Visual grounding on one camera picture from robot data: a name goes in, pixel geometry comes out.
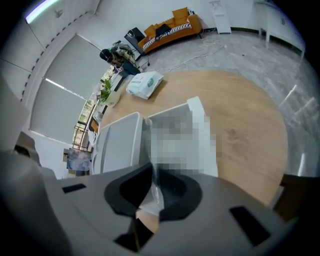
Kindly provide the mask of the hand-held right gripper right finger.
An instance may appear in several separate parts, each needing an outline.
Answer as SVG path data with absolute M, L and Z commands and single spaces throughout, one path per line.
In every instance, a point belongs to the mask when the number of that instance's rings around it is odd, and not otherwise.
M 164 203 L 159 213 L 161 222 L 185 219 L 197 209 L 203 197 L 196 180 L 169 170 L 159 171 L 159 185 Z

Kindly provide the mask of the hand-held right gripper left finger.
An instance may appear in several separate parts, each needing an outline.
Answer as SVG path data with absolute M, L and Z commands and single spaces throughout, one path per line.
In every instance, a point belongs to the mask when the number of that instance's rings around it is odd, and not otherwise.
M 104 189 L 104 199 L 118 215 L 135 215 L 152 184 L 152 164 L 135 165 L 109 172 L 118 175 Z

